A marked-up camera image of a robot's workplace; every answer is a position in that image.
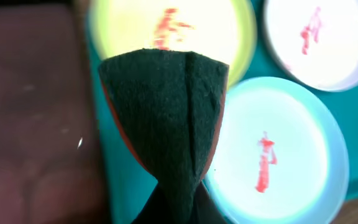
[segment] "yellow plate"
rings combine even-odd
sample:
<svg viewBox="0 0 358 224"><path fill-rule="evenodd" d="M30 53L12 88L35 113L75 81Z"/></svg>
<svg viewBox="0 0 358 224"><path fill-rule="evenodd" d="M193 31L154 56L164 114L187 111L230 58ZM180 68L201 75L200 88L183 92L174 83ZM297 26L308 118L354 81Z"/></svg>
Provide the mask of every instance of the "yellow plate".
<svg viewBox="0 0 358 224"><path fill-rule="evenodd" d="M244 76L257 39L248 0L96 0L90 18L102 59L143 48L194 51L230 65L228 87Z"/></svg>

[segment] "red illustration on plate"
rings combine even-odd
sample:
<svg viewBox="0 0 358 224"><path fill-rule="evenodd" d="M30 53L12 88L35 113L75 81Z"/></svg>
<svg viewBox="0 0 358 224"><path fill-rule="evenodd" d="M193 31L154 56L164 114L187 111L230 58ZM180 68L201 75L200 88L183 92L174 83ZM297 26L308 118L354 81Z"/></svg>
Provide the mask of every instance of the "red illustration on plate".
<svg viewBox="0 0 358 224"><path fill-rule="evenodd" d="M313 38L314 42L318 43L318 33L321 28L321 19L319 16L320 11L320 7L317 7L314 14L311 16L309 24L303 28L301 32L301 37L303 39L302 53L304 55L308 54L311 37Z"/></svg>
<svg viewBox="0 0 358 224"><path fill-rule="evenodd" d="M177 33L179 38L177 38L176 41L183 42L184 36L180 33L180 29L194 29L193 26L185 24L184 22L176 22L175 14L177 12L178 9L171 8L165 10L164 16L154 32L154 47L160 50L169 50L167 42L171 33Z"/></svg>
<svg viewBox="0 0 358 224"><path fill-rule="evenodd" d="M263 147L263 152L260 155L260 170L259 179L256 190L260 193L264 193L269 187L269 165L277 165L277 158L273 150L274 142L267 138L267 133L264 132L264 137L258 142ZM272 160L269 162L269 155L272 155Z"/></svg>

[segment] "teal tray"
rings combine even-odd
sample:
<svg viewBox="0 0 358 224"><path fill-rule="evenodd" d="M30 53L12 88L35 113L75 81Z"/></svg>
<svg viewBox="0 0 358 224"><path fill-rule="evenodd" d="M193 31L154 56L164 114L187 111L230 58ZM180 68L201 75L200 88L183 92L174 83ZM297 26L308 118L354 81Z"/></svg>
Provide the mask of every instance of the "teal tray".
<svg viewBox="0 0 358 224"><path fill-rule="evenodd" d="M263 76L288 78L273 61L261 39L262 2L261 0L252 0L257 16L259 38L254 58L243 80ZM86 36L91 62L94 103L109 185L112 220L113 223L128 224L142 210L157 181L136 162L119 135L101 89L98 74L101 59L92 43L88 23L86 24ZM342 93L310 90L331 110L342 129L350 162L350 181L346 199L357 198L358 87Z"/></svg>

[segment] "brown leather chair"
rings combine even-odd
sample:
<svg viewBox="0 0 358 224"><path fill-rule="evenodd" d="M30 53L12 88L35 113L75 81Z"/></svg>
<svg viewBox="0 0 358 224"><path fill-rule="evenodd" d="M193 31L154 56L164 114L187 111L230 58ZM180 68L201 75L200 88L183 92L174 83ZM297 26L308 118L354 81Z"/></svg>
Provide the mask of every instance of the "brown leather chair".
<svg viewBox="0 0 358 224"><path fill-rule="evenodd" d="M0 6L0 224L110 222L75 34L67 5Z"/></svg>

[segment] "round plate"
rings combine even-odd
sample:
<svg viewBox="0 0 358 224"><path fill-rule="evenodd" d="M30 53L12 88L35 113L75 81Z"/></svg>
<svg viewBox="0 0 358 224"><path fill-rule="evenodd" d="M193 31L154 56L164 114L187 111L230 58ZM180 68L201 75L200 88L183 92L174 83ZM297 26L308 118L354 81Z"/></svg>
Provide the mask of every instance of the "round plate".
<svg viewBox="0 0 358 224"><path fill-rule="evenodd" d="M234 223L329 223L346 195L342 132L314 94L273 77L227 94L206 185Z"/></svg>
<svg viewBox="0 0 358 224"><path fill-rule="evenodd" d="M230 65L228 86L244 76L256 43L245 0L93 1L91 32L102 59L143 48L194 51Z"/></svg>
<svg viewBox="0 0 358 224"><path fill-rule="evenodd" d="M358 85L358 0L267 0L265 31L278 63L324 91Z"/></svg>

